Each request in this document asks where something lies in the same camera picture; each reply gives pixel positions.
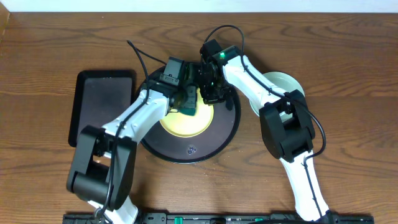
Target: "black cable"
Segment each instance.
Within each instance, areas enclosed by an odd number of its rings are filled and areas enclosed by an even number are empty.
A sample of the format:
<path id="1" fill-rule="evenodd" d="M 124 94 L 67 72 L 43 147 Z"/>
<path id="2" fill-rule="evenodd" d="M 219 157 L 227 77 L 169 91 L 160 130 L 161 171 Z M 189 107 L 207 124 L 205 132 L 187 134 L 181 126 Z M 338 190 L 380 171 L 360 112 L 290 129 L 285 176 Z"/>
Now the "black cable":
<path id="1" fill-rule="evenodd" d="M 322 217 L 322 212 L 321 212 L 321 210 L 320 210 L 320 207 L 319 207 L 317 198 L 316 198 L 316 196 L 315 196 L 315 192 L 314 192 L 314 190 L 313 190 L 313 186 L 312 186 L 312 182 L 311 182 L 311 177 L 310 177 L 310 174 L 309 174 L 309 171 L 308 171 L 307 160 L 310 159 L 310 158 L 314 158 L 315 156 L 319 156 L 319 155 L 322 154 L 323 151 L 325 150 L 325 148 L 326 148 L 326 134 L 325 134 L 325 130 L 323 130 L 323 127 L 322 127 L 322 125 L 320 124 L 319 120 L 308 110 L 308 108 L 307 108 L 306 106 L 304 106 L 303 104 L 301 104 L 301 103 L 298 102 L 298 101 L 292 100 L 292 99 L 290 99 L 289 97 L 286 97 L 286 96 L 284 96 L 284 95 L 282 95 L 282 94 L 280 94 L 280 93 L 275 92 L 274 90 L 272 90 L 272 88 L 269 88 L 268 86 L 266 86 L 265 84 L 263 84 L 263 82 L 260 82 L 260 80 L 258 80 L 258 79 L 250 72 L 250 70 L 248 69 L 248 66 L 244 63 L 244 60 L 243 60 L 243 55 L 244 55 L 244 54 L 243 54 L 243 52 L 244 52 L 244 34 L 243 34 L 243 32 L 242 32 L 242 30 L 241 30 L 240 28 L 238 28 L 238 27 L 236 27 L 236 26 L 234 26 L 234 25 L 222 25 L 222 26 L 219 26 L 219 27 L 215 28 L 215 29 L 208 35 L 208 37 L 206 38 L 205 42 L 207 42 L 207 40 L 210 38 L 210 36 L 211 36 L 212 34 L 214 34 L 217 30 L 219 30 L 219 29 L 221 29 L 221 28 L 224 28 L 224 27 L 231 27 L 231 28 L 236 29 L 237 31 L 239 31 L 239 33 L 240 33 L 241 36 L 242 36 L 242 47 L 241 47 L 241 55 L 240 55 L 240 56 L 241 56 L 241 62 L 242 62 L 242 66 L 243 66 L 244 71 L 246 71 L 246 72 L 251 76 L 251 78 L 253 78 L 256 82 L 258 82 L 258 84 L 260 84 L 263 88 L 265 88 L 269 93 L 271 93 L 271 94 L 273 94 L 273 95 L 275 95 L 275 96 L 278 96 L 279 98 L 282 98 L 283 100 L 286 100 L 286 101 L 288 101 L 289 103 L 291 103 L 291 104 L 293 104 L 293 105 L 295 105 L 295 106 L 301 107 L 301 109 L 303 109 L 303 110 L 314 120 L 315 124 L 318 126 L 319 131 L 321 132 L 321 136 L 322 136 L 322 147 L 321 147 L 321 149 L 320 149 L 318 152 L 316 152 L 316 153 L 314 153 L 314 154 L 312 154 L 312 155 L 309 155 L 309 156 L 305 157 L 305 158 L 304 158 L 304 161 L 303 161 L 303 166 L 304 166 L 305 172 L 306 172 L 306 174 L 307 174 L 308 183 L 310 184 L 311 192 L 312 192 L 312 195 L 313 195 L 313 200 L 315 201 L 315 205 L 317 206 L 317 209 L 318 209 L 318 212 L 319 212 L 319 216 Z"/>
<path id="2" fill-rule="evenodd" d="M 151 56 L 151 55 L 149 55 L 149 54 L 143 52 L 143 51 L 140 50 L 140 49 L 137 49 L 137 51 L 140 52 L 141 54 L 145 55 L 146 57 L 149 57 L 149 58 L 152 59 L 152 60 L 155 60 L 155 61 L 157 61 L 157 62 L 160 62 L 160 63 L 162 63 L 162 64 L 164 64 L 164 65 L 167 65 L 167 63 L 164 62 L 164 61 L 162 61 L 161 59 L 157 59 L 157 58 L 155 58 L 154 56 Z"/>
<path id="3" fill-rule="evenodd" d="M 98 212 L 100 212 L 100 211 L 101 211 L 101 208 L 97 208 L 94 211 L 94 218 L 98 216 Z M 112 220 L 105 213 L 103 214 L 103 217 L 104 217 L 104 219 L 106 220 L 107 223 L 113 223 Z"/>
<path id="4" fill-rule="evenodd" d="M 147 88 L 149 87 L 149 78 L 148 78 L 148 71 L 147 68 L 145 66 L 144 61 L 142 60 L 141 56 L 139 55 L 139 51 L 136 49 L 136 47 L 134 46 L 134 44 L 132 44 L 132 42 L 130 40 L 127 40 L 127 43 L 134 49 L 135 53 L 137 54 L 137 57 L 142 65 L 142 69 L 144 70 L 145 73 L 145 81 L 147 84 Z M 147 89 L 147 93 L 146 93 L 146 97 L 144 98 L 144 100 L 142 101 L 141 104 L 139 104 L 136 109 L 134 109 L 131 113 L 129 113 L 129 115 L 127 115 L 120 123 L 119 123 L 119 127 L 116 130 L 116 134 L 114 136 L 114 142 L 112 145 L 112 152 L 111 152 L 111 166 L 109 168 L 109 185 L 108 185 L 108 191 L 106 193 L 106 200 L 104 203 L 104 206 L 102 207 L 102 209 L 99 212 L 95 213 L 95 217 L 96 218 L 102 218 L 104 217 L 107 221 L 108 217 L 106 217 L 105 211 L 106 208 L 108 207 L 108 204 L 111 200 L 111 196 L 112 196 L 112 191 L 113 191 L 113 176 L 114 176 L 114 160 L 116 157 L 116 149 L 117 149 L 117 145 L 118 145 L 118 141 L 119 141 L 119 135 L 121 130 L 123 129 L 123 127 L 126 125 L 126 122 L 131 118 L 131 116 L 134 115 L 134 113 L 136 113 L 142 106 L 144 106 L 147 103 L 147 100 L 149 98 L 149 89 Z"/>

